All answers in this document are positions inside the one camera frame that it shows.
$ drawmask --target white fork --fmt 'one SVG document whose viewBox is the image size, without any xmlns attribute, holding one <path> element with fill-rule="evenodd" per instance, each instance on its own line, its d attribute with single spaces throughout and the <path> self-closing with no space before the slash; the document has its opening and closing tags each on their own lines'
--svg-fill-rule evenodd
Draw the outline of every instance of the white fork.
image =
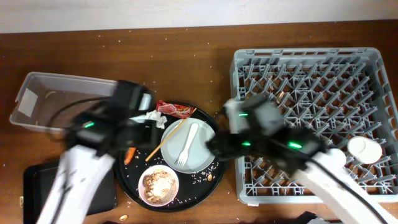
<svg viewBox="0 0 398 224">
<path fill-rule="evenodd" d="M 184 150 L 181 152 L 175 164 L 177 167 L 183 167 L 188 160 L 188 151 L 192 144 L 193 138 L 195 137 L 199 128 L 198 123 L 192 123 L 188 132 L 187 143 L 185 143 Z"/>
</svg>

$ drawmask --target chopstick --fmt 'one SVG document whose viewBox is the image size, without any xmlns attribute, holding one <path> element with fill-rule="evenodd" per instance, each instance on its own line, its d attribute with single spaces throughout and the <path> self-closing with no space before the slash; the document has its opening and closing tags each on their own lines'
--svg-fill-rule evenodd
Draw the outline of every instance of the chopstick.
<svg viewBox="0 0 398 224">
<path fill-rule="evenodd" d="M 156 147 L 156 149 L 153 150 L 153 151 L 151 152 L 151 154 L 149 154 L 149 156 L 145 159 L 145 161 L 148 162 L 149 159 L 151 159 L 152 156 L 154 156 L 154 154 L 156 154 L 156 152 L 159 151 L 160 147 L 162 147 L 163 144 L 164 144 L 169 138 L 171 138 L 171 137 L 177 132 L 177 130 L 180 129 L 180 128 L 182 127 L 182 125 L 183 125 L 186 121 L 187 121 L 187 118 L 185 118 L 185 119 L 184 119 L 184 120 L 183 120 L 183 121 L 170 133 L 170 134 L 169 134 L 169 136 L 167 136 L 167 137 Z"/>
</svg>

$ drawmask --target gray plate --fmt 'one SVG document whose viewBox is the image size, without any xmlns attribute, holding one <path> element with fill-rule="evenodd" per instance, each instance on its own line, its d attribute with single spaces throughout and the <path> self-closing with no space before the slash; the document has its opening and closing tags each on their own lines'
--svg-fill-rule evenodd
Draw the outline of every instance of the gray plate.
<svg viewBox="0 0 398 224">
<path fill-rule="evenodd" d="M 214 136 L 213 128 L 207 123 L 196 118 L 187 118 L 183 126 L 166 141 L 160 150 L 164 161 L 174 170 L 192 174 L 208 167 L 214 160 L 214 155 L 207 149 L 205 143 Z M 162 141 L 182 122 L 182 119 L 172 123 L 163 133 Z M 183 167 L 177 167 L 174 163 L 182 152 L 187 141 L 188 132 L 192 123 L 198 123 L 199 128 L 192 141 L 188 152 L 188 161 Z"/>
</svg>

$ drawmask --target white background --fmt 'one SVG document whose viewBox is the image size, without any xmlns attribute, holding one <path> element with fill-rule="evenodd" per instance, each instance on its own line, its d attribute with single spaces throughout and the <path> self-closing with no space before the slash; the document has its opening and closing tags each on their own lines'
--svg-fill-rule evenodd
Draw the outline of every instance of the white background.
<svg viewBox="0 0 398 224">
<path fill-rule="evenodd" d="M 0 33 L 398 19 L 398 0 L 0 0 Z"/>
</svg>

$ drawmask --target gray dish rack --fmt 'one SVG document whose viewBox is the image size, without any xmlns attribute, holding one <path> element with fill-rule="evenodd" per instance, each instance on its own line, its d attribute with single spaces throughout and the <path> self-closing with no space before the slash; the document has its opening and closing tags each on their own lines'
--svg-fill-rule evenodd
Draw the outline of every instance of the gray dish rack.
<svg viewBox="0 0 398 224">
<path fill-rule="evenodd" d="M 231 96 L 279 99 L 285 124 L 305 126 L 346 154 L 345 169 L 379 202 L 398 202 L 397 108 L 375 48 L 237 50 Z M 379 142 L 383 156 L 361 164 L 346 150 L 354 136 Z M 259 203 L 322 203 L 266 158 L 235 161 L 238 199 Z"/>
</svg>

